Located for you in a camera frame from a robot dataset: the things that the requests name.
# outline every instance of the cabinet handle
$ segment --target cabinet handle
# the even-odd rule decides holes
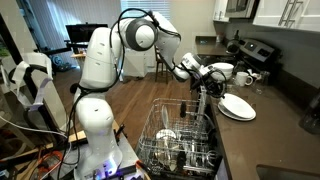
[[[219,13],[219,20],[221,19],[221,14],[222,14],[222,11],[220,11],[220,13]]]
[[[295,20],[290,20],[290,19],[291,19],[293,10],[295,9],[297,3],[303,3],[303,1],[298,1],[298,0],[294,0],[293,1],[292,7],[291,7],[291,9],[289,11],[289,15],[288,15],[288,18],[287,18],[286,23],[284,24],[284,26],[288,27],[289,22],[294,22],[295,21]]]
[[[278,24],[279,26],[281,26],[281,24],[282,24],[283,21],[286,21],[286,20],[283,20],[283,19],[284,19],[284,16],[286,15],[286,12],[287,12],[287,10],[288,10],[289,4],[291,4],[290,1],[291,1],[291,0],[288,0],[288,1],[287,1],[286,7],[284,8],[284,10],[283,10],[283,12],[282,12],[282,16],[281,16],[280,21],[279,21],[279,24]]]

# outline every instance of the television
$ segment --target television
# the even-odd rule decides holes
[[[71,43],[89,42],[93,31],[108,24],[76,24],[66,25]]]

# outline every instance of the white mug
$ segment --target white mug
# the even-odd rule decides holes
[[[237,72],[235,84],[239,86],[250,85],[252,84],[253,79],[246,72]]]

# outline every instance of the dark countertop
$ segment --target dark countertop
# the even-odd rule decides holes
[[[230,56],[226,53],[226,46],[216,42],[216,37],[197,36],[195,41],[198,55]]]
[[[249,87],[233,89],[247,101],[257,116],[249,122],[232,120],[210,98],[218,139],[230,179],[256,180],[257,165],[320,176],[320,136],[298,125],[303,112],[277,89],[258,95]]]

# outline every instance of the dish rack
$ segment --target dish rack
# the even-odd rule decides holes
[[[136,149],[153,175],[204,179],[214,174],[217,152],[210,144],[214,127],[204,114],[205,101],[203,87],[199,101],[164,98],[153,101]]]

